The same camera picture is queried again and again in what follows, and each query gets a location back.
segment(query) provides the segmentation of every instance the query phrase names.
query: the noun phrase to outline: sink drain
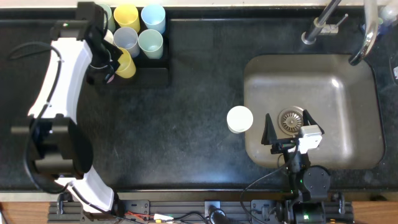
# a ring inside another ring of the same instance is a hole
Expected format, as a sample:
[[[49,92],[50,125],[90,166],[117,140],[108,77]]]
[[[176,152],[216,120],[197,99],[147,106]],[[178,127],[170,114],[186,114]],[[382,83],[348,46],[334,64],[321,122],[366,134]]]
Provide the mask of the sink drain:
[[[279,113],[278,120],[279,127],[284,133],[297,134],[303,126],[303,109],[298,106],[286,108]]]

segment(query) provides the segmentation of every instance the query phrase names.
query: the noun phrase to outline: sink basin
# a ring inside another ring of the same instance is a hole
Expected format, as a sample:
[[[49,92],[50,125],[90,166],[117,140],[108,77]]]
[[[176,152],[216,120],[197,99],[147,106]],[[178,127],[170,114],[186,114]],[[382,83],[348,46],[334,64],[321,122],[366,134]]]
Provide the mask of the sink basin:
[[[302,125],[302,109],[325,130],[313,165],[367,169],[384,154],[384,140],[372,69],[348,63],[349,55],[263,55],[244,70],[244,105],[254,122],[246,131],[246,151],[260,166],[276,167],[278,155],[261,144],[266,114],[278,138]]]

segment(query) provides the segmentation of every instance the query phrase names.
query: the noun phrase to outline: faucet handle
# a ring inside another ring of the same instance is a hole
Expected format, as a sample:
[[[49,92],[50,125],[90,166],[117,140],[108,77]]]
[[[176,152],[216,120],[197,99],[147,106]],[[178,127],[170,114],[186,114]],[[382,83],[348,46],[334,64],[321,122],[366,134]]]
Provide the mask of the faucet handle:
[[[340,26],[348,17],[348,14],[345,14],[344,17],[336,24],[326,24],[323,26],[320,35],[336,35],[338,33],[338,26]]]

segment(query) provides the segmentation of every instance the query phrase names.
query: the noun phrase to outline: chrome faucet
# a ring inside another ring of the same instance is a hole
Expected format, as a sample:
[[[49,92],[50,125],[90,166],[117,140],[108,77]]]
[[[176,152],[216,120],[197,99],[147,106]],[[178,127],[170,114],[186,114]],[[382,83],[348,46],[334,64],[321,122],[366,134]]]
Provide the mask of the chrome faucet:
[[[365,38],[358,53],[349,58],[348,62],[350,65],[357,65],[368,55],[376,41],[377,30],[379,29],[379,14],[377,13],[376,0],[364,0],[363,3],[366,20]]]
[[[336,25],[328,25],[326,24],[326,21],[335,11],[340,2],[341,0],[331,0],[321,15],[314,19],[310,30],[308,32],[304,32],[301,36],[304,44],[314,44],[318,35],[335,35],[338,33],[338,26],[348,17],[348,15],[346,14]],[[357,65],[368,55],[376,41],[377,30],[379,28],[376,0],[364,0],[363,2],[366,20],[365,38],[361,48],[358,50],[358,53],[349,58],[348,62],[351,65]]]

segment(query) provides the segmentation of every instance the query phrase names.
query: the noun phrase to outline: wooden floor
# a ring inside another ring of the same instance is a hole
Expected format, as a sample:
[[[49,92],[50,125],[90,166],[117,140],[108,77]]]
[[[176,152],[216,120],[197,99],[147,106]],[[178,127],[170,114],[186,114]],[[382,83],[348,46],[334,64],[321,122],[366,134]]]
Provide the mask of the wooden floor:
[[[356,223],[398,223],[398,202],[354,202]],[[8,224],[47,223],[48,202],[1,203]]]

